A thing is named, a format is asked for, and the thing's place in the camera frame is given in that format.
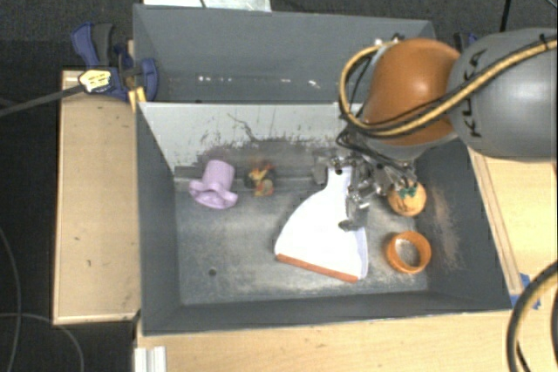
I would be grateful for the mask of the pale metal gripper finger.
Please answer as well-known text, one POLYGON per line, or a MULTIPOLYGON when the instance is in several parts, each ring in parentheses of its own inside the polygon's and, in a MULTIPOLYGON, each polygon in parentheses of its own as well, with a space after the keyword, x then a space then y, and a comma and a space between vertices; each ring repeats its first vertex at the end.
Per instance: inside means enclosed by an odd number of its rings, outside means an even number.
POLYGON ((365 227, 365 212, 348 213, 343 220, 338 222, 337 226, 343 231, 358 231, 365 227))
POLYGON ((370 207, 370 196, 358 190, 348 190, 345 205, 348 212, 367 212, 370 207))

